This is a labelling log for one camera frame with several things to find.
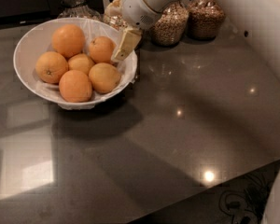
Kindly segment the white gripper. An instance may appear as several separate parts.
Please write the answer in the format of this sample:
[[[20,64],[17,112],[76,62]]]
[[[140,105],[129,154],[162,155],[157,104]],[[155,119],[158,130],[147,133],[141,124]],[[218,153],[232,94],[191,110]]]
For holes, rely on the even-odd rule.
[[[181,0],[113,0],[105,9],[107,16],[119,16],[131,26],[119,32],[119,43],[115,47],[111,61],[124,61],[137,47],[142,31],[152,27],[162,16],[162,12],[173,2]]]

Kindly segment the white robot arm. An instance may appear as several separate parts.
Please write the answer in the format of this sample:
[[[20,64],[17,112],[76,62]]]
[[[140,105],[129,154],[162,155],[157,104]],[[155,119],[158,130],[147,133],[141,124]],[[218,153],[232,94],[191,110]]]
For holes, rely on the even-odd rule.
[[[152,26],[178,0],[122,0]],[[280,223],[280,0],[216,0],[220,42],[144,48],[133,102],[144,114],[124,181],[129,224]]]

